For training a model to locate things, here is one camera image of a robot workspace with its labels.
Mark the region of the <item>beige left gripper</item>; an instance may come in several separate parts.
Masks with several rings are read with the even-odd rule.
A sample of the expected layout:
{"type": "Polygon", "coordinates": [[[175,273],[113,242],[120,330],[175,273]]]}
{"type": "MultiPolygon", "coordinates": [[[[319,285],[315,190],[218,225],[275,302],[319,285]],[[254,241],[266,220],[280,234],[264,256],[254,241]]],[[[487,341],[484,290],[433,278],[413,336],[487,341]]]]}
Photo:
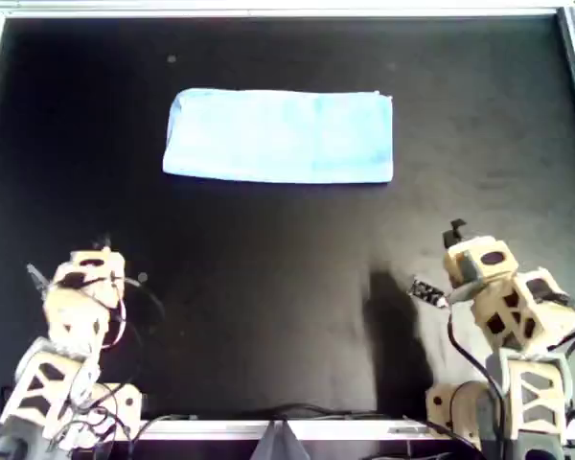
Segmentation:
{"type": "Polygon", "coordinates": [[[82,292],[116,309],[124,297],[125,258],[111,249],[109,234],[94,240],[92,247],[71,252],[70,259],[57,268],[52,287],[82,292]]]}

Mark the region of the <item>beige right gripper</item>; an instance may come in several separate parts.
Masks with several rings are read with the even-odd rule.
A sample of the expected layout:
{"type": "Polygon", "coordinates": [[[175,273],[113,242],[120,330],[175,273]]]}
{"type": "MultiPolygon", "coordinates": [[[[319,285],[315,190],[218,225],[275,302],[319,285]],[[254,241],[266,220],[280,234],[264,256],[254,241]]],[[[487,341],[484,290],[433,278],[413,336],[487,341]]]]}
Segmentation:
{"type": "Polygon", "coordinates": [[[450,222],[451,230],[443,233],[443,245],[447,248],[444,269],[452,286],[449,300],[471,300],[492,281],[517,271],[517,260],[505,241],[494,237],[461,241],[465,225],[463,219],[454,219],[450,222]]]}

